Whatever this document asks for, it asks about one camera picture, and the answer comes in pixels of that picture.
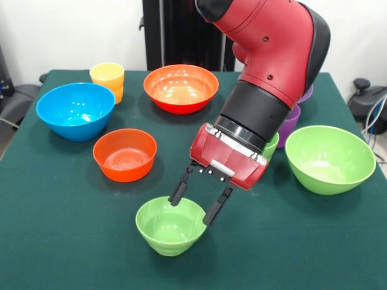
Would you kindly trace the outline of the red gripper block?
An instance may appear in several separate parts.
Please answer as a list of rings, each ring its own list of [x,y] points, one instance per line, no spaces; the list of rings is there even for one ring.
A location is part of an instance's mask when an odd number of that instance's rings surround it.
[[[183,176],[168,201],[171,206],[177,206],[187,190],[187,181],[194,168],[200,164],[219,170],[226,180],[226,187],[208,208],[204,209],[202,222],[211,226],[233,193],[233,185],[244,190],[252,188],[264,174],[269,160],[254,152],[233,138],[216,129],[209,123],[203,124],[190,148],[193,159],[186,167]]]

